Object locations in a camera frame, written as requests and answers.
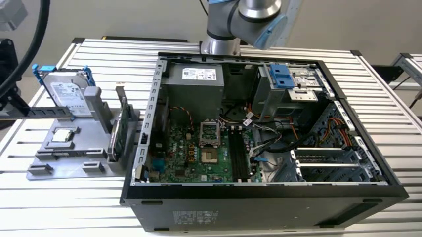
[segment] white sticker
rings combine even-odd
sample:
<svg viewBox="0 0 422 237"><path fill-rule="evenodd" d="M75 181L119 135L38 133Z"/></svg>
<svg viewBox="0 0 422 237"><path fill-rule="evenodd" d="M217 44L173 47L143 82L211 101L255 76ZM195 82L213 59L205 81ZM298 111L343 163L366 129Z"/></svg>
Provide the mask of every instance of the white sticker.
<svg viewBox="0 0 422 237"><path fill-rule="evenodd" d="M52 155L53 156L68 156L69 153L68 152L54 152Z"/></svg>
<svg viewBox="0 0 422 237"><path fill-rule="evenodd" d="M248 113L245 114L245 117L247 117L248 119L251 119L251 118L253 117L253 113L252 113L252 112L248 112Z"/></svg>
<svg viewBox="0 0 422 237"><path fill-rule="evenodd" d="M303 78L295 78L295 83L298 84L306 84L306 79Z"/></svg>
<svg viewBox="0 0 422 237"><path fill-rule="evenodd" d="M50 83L54 97L60 104L66 106L75 116L89 116L91 111L81 94L80 88L73 83L52 82Z"/></svg>
<svg viewBox="0 0 422 237"><path fill-rule="evenodd" d="M176 225L215 224L217 211L172 211Z"/></svg>
<svg viewBox="0 0 422 237"><path fill-rule="evenodd" d="M184 68L181 79L184 80L216 80L216 70L205 68Z"/></svg>
<svg viewBox="0 0 422 237"><path fill-rule="evenodd" d="M251 124L252 120L248 118L247 120L244 120L243 125L248 126Z"/></svg>

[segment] motherboard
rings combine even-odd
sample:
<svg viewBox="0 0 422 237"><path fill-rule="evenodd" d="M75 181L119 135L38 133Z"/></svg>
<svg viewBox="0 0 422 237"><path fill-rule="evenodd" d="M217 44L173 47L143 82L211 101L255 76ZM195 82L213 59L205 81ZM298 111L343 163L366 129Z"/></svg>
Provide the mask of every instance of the motherboard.
<svg viewBox="0 0 422 237"><path fill-rule="evenodd" d="M169 128L167 151L157 153L152 159L152 171L149 174L151 182L176 183L176 182L233 182L233 163L231 151L243 149L244 164L247 165L247 182L260 182L259 167L252 166L247 159L249 147L253 146L251 130L237 131L241 135L243 143L229 144L229 130L217 131L217 136L212 135L212 128L200 126L193 127L193 131L187 126L172 125ZM200 135L209 140L219 137L219 145L200 144Z"/></svg>

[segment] blue latch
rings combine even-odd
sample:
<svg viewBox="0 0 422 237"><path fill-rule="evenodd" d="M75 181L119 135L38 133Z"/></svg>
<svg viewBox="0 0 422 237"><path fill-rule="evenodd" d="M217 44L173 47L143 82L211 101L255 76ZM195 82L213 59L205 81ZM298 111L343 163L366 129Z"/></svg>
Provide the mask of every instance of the blue latch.
<svg viewBox="0 0 422 237"><path fill-rule="evenodd" d="M269 75L275 88L292 89L295 87L286 65L269 64Z"/></svg>
<svg viewBox="0 0 422 237"><path fill-rule="evenodd" d="M56 70L54 66L41 66L40 72L52 73Z"/></svg>

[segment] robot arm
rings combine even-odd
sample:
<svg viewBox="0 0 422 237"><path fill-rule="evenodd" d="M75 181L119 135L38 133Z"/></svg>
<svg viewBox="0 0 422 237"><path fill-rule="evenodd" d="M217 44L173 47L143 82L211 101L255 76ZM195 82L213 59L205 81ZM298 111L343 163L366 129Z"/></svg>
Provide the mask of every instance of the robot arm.
<svg viewBox="0 0 422 237"><path fill-rule="evenodd" d="M260 50L277 40L287 23L281 0L209 0L203 54L239 55L240 40Z"/></svg>

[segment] open computer tower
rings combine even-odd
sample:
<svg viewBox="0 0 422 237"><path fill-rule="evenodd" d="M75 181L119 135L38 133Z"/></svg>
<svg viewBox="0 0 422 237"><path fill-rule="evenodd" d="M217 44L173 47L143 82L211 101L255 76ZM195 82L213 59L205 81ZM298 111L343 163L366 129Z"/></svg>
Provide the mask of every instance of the open computer tower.
<svg viewBox="0 0 422 237"><path fill-rule="evenodd" d="M322 61L159 54L121 192L145 231L346 227L407 197Z"/></svg>

